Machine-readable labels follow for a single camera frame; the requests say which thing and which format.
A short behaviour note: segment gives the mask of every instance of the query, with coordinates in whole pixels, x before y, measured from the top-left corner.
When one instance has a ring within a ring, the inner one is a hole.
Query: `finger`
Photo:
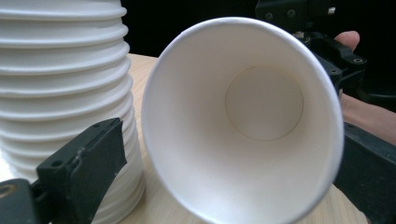
[[[335,40],[349,47],[353,51],[358,46],[361,37],[356,31],[346,31],[336,36]]]

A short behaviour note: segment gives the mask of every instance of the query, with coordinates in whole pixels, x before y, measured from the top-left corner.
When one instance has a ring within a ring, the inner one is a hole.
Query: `black plastic bracket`
[[[372,224],[396,223],[396,147],[345,124],[345,149],[334,185]]]
[[[32,185],[0,183],[0,223],[91,223],[126,162],[120,119],[98,122],[38,165]]]
[[[331,0],[259,0],[256,18],[289,33],[304,31],[312,17],[329,13]]]
[[[308,48],[317,56],[338,92],[357,88],[363,80],[367,60],[333,38],[322,33],[305,33]]]

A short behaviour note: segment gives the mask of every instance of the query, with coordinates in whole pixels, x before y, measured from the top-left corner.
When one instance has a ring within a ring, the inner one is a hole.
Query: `stack of paper cups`
[[[128,163],[94,223],[115,223],[143,194],[126,9],[116,0],[0,2],[0,148],[13,174],[39,163],[96,122],[120,118]]]

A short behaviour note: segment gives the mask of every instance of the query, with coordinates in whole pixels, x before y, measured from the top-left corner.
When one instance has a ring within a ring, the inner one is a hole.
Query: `light wood surface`
[[[144,177],[146,190],[143,198],[121,223],[204,223],[184,207],[182,207],[164,188],[153,170],[142,138],[141,105],[147,79],[156,58],[129,54],[132,61],[129,74],[134,79],[132,92],[134,95],[135,119],[139,131],[140,149],[145,163]],[[321,203],[298,224],[366,224],[365,215],[360,212],[347,197],[335,186],[332,186]]]

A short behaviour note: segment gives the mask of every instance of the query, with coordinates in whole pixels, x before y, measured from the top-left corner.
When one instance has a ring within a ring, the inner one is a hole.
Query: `white paper cup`
[[[96,122],[122,120],[127,164],[94,223],[117,223],[140,200],[144,181],[126,8],[117,0],[0,1],[0,148],[18,178]]]
[[[164,50],[142,125],[163,184],[210,223],[296,222],[327,193],[343,150],[341,108],[319,61],[245,18],[201,22]]]

